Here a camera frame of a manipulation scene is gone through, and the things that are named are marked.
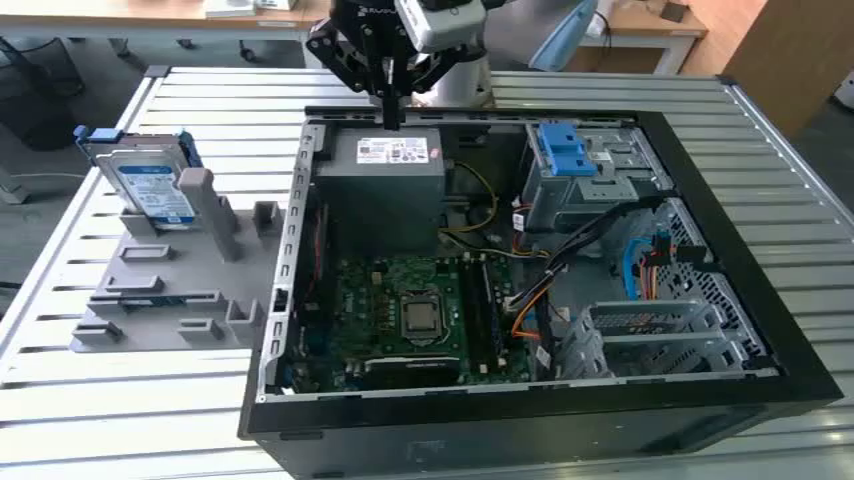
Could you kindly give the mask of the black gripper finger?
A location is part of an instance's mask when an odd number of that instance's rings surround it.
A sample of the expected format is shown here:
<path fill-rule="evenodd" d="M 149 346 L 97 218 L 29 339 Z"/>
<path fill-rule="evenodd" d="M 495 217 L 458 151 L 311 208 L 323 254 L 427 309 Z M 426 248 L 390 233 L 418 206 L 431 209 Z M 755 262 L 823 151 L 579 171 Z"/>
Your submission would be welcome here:
<path fill-rule="evenodd" d="M 407 77 L 408 90 L 396 90 L 400 110 L 484 105 L 484 49 L 474 44 L 419 53 L 407 67 Z"/>
<path fill-rule="evenodd" d="M 312 28 L 306 46 L 323 66 L 356 93 L 367 93 L 382 109 L 386 130 L 396 130 L 396 95 L 386 61 L 392 53 L 378 24 L 332 18 Z"/>

